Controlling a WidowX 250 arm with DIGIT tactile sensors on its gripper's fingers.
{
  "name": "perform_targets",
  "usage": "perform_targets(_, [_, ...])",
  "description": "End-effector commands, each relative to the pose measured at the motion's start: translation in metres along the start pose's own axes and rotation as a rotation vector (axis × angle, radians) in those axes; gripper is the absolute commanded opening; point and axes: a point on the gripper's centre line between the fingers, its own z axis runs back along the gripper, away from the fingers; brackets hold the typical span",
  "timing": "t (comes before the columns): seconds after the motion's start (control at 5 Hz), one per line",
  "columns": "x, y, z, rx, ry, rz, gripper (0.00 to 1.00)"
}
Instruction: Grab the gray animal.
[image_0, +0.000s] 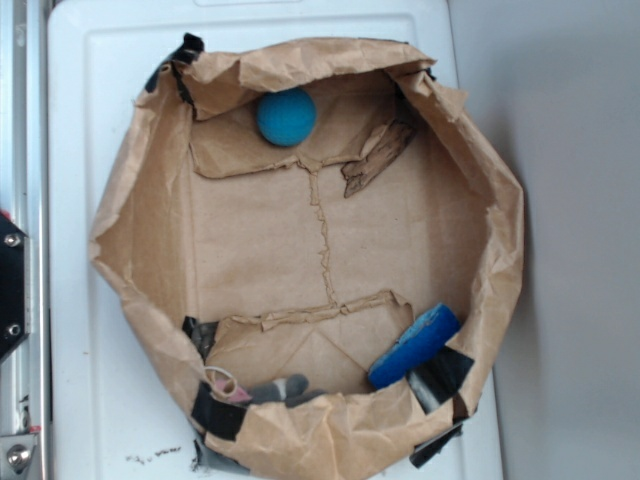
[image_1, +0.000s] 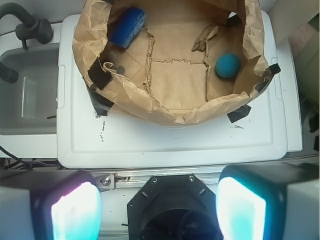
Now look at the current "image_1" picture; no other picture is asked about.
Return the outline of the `gripper glowing gel pad left finger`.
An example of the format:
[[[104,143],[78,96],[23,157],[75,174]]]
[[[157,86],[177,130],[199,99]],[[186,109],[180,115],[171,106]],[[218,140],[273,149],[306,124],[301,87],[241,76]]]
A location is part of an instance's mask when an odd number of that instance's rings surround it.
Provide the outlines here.
[[[102,197],[85,170],[0,173],[2,240],[96,240]]]

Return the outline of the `gripper glowing gel pad right finger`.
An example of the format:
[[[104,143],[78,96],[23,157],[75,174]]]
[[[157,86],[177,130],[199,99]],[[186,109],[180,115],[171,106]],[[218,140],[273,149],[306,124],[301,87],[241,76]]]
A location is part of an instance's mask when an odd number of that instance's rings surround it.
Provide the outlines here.
[[[220,174],[215,205],[226,240],[318,240],[320,167],[230,164]]]

